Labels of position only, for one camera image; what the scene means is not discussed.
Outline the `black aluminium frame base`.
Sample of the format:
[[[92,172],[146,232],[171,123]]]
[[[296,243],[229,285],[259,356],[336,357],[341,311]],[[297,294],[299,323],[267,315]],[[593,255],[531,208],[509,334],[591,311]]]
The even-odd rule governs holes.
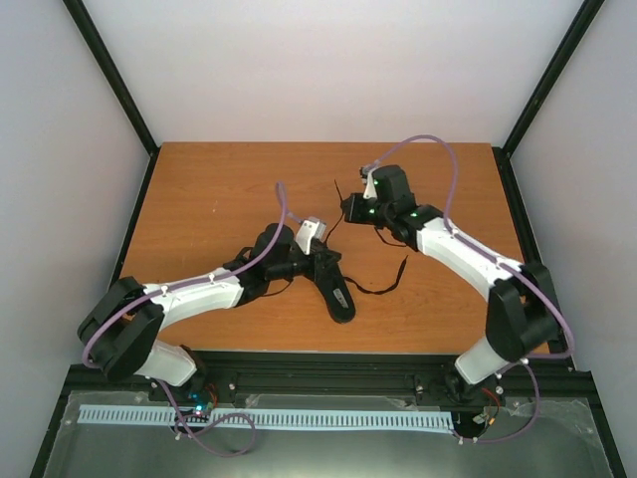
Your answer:
[[[429,393],[444,355],[206,352],[205,363],[234,410],[448,411],[461,422],[469,409]],[[502,418],[511,438],[472,445],[428,432],[268,431],[239,461],[199,451],[172,451],[164,435],[130,420],[79,421],[94,402],[157,407],[165,395],[138,378],[111,384],[80,364],[70,367],[33,466],[36,477],[621,477],[625,473],[593,377],[571,362],[536,361],[531,372],[504,380]]]

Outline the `left controller board with leds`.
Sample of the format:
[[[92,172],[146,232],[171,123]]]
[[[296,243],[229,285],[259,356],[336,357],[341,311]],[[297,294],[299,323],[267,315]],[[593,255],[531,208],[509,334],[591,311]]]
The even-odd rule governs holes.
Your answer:
[[[219,403],[217,387],[213,383],[206,384],[199,391],[175,389],[174,397],[184,418],[193,423],[206,423]]]

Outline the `right wiring connector bundle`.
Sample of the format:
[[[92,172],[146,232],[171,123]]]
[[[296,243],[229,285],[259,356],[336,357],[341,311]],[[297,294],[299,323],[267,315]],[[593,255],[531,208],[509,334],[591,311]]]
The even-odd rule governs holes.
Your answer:
[[[502,405],[499,396],[495,392],[485,387],[481,388],[481,392],[487,399],[487,405],[482,412],[479,412],[472,418],[472,421],[482,426],[484,430],[487,430],[497,420]]]

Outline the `black canvas shoe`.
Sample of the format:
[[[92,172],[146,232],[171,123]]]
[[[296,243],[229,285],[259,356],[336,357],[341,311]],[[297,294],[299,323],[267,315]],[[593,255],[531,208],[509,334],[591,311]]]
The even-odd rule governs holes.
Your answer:
[[[306,277],[318,288],[329,316],[336,323],[346,324],[354,319],[355,304],[336,262],[315,261]]]

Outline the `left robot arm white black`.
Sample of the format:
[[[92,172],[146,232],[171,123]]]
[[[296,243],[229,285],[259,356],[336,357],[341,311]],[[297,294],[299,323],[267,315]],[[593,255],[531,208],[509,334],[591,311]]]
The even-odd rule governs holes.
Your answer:
[[[231,261],[212,272],[164,284],[115,281],[84,318],[78,337],[83,359],[109,381],[134,375],[162,381],[185,400],[200,398],[210,386],[205,364],[187,346],[161,341],[164,329],[201,314],[245,306],[267,296],[272,282],[310,280],[328,315],[338,324],[355,316],[355,305],[338,262],[322,239],[324,225],[311,218],[299,230],[272,223]]]

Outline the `left black frame post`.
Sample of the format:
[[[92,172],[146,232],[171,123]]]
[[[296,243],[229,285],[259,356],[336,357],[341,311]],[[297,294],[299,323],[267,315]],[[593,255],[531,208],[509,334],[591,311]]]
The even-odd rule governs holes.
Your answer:
[[[150,132],[85,2],[82,0],[63,0],[63,4],[94,57],[144,151],[150,158],[157,156],[159,146]]]

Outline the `black frame post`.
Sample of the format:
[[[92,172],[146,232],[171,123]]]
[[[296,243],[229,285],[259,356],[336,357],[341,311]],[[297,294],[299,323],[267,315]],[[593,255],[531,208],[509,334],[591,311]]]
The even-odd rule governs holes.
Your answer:
[[[514,156],[542,105],[556,85],[604,3],[604,0],[585,0],[581,2],[502,146],[504,156],[507,159],[511,159]]]
[[[144,151],[150,158],[157,156],[159,146],[150,132],[85,2],[82,0],[63,0],[63,4],[94,57]]]

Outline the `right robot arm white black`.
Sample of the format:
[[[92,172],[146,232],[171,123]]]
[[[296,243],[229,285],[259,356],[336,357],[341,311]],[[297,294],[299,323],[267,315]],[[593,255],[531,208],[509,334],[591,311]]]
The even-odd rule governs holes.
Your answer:
[[[397,165],[367,165],[360,176],[363,191],[341,202],[345,221],[388,230],[397,242],[457,274],[487,303],[484,335],[444,375],[452,401],[470,401],[488,378],[532,357],[558,335],[573,346],[542,263],[503,256],[464,233],[446,211],[418,204],[405,171]]]

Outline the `right black frame post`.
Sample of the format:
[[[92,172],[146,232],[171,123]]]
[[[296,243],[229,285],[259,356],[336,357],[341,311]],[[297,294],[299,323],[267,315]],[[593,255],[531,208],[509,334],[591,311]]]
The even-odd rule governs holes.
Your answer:
[[[511,159],[514,156],[542,105],[556,85],[604,3],[604,0],[585,0],[581,2],[502,146],[504,156],[507,159]]]

